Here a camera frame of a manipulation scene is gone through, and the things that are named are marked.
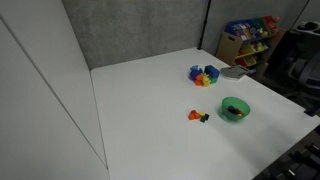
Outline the dark green block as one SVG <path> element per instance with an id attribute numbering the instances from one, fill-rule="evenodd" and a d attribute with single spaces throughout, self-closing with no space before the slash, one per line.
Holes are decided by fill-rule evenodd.
<path id="1" fill-rule="evenodd" d="M 203 122 L 205 123 L 208 119 L 205 119 L 205 116 L 202 116 L 201 119 L 200 119 L 200 122 Z"/>

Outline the orange block on table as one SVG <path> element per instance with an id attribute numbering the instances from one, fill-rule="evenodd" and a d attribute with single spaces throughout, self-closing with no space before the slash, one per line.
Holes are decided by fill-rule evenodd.
<path id="1" fill-rule="evenodd" d="M 188 115 L 189 120 L 198 120 L 200 118 L 201 115 L 196 110 L 192 110 Z"/>

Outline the colourful toy block pile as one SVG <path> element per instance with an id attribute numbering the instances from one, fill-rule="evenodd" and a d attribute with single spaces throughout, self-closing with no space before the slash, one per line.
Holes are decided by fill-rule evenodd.
<path id="1" fill-rule="evenodd" d="M 198 65 L 190 68 L 189 79 L 196 85 L 208 87 L 218 81 L 220 71 L 212 65 L 207 65 L 204 69 Z"/>

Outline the blocks inside green bowl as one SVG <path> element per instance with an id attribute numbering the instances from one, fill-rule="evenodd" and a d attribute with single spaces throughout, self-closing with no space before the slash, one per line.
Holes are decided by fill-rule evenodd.
<path id="1" fill-rule="evenodd" d="M 240 111 L 239 109 L 235 108 L 234 106 L 228 106 L 227 111 L 236 115 L 236 116 L 240 116 L 240 117 L 244 116 L 244 113 L 242 111 Z"/>

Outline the green plastic bowl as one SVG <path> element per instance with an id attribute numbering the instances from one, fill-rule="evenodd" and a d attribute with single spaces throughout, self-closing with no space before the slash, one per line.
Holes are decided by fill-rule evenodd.
<path id="1" fill-rule="evenodd" d="M 234 106 L 235 108 L 239 109 L 240 111 L 242 111 L 244 113 L 243 117 L 240 116 L 236 116 L 230 112 L 227 111 L 227 107 L 228 106 Z M 237 97 L 225 97 L 222 100 L 222 104 L 221 104 L 221 111 L 222 114 L 231 121 L 239 121 L 244 119 L 246 116 L 248 116 L 251 112 L 251 108 L 250 106 L 243 101 L 242 99 L 239 99 Z"/>

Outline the toy storage shelf with bins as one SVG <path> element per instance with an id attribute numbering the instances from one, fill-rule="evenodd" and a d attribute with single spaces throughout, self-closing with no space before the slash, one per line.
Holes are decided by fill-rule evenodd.
<path id="1" fill-rule="evenodd" d="M 279 22 L 280 18 L 273 16 L 228 22 L 216 57 L 228 65 L 266 65 L 285 33 Z"/>

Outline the black vertical pole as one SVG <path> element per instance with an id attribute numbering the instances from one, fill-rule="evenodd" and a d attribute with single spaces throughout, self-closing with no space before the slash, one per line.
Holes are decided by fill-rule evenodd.
<path id="1" fill-rule="evenodd" d="M 202 49 L 202 44 L 203 44 L 204 34 L 205 34 L 205 31 L 206 31 L 206 25 L 207 25 L 207 20 L 208 20 L 210 8 L 211 8 L 211 3 L 212 3 L 212 0 L 208 0 L 207 6 L 206 6 L 206 11 L 205 11 L 205 16 L 204 16 L 204 19 L 203 19 L 203 25 L 202 25 L 202 29 L 201 29 L 201 34 L 200 34 L 199 42 L 198 42 L 198 45 L 197 45 L 197 49 L 198 50 Z"/>

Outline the black office chair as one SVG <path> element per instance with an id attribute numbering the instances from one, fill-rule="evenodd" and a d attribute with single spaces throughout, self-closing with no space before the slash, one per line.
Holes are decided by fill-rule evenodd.
<path id="1" fill-rule="evenodd" d="M 303 22 L 295 29 L 298 40 L 295 45 L 295 56 L 288 72 L 296 82 L 294 90 L 288 97 L 319 100 L 319 39 L 320 24 Z"/>

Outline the black equipment at table corner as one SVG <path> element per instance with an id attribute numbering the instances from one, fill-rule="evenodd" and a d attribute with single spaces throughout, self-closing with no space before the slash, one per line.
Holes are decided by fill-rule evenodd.
<path id="1" fill-rule="evenodd" d="M 320 180 L 320 125 L 253 180 Z"/>

